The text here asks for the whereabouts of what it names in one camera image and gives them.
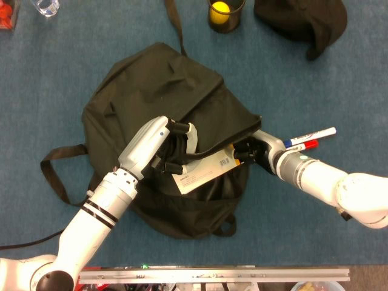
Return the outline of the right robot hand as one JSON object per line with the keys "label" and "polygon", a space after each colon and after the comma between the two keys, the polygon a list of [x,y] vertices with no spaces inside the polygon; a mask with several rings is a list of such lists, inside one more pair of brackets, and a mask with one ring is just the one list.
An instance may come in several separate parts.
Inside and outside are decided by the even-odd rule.
{"label": "right robot hand", "polygon": [[233,144],[235,159],[248,164],[258,164],[272,175],[276,175],[279,155],[286,151],[284,143],[262,131],[257,130],[250,136]]}

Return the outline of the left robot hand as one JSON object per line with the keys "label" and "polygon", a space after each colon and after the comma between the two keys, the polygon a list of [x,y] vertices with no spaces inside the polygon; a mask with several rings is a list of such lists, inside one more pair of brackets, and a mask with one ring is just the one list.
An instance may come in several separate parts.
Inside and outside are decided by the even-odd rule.
{"label": "left robot hand", "polygon": [[195,153],[198,132],[192,123],[176,122],[166,116],[158,116],[145,123],[119,155],[120,168],[138,181],[144,178],[142,171],[154,158],[164,141],[172,135],[187,137],[186,153]]}

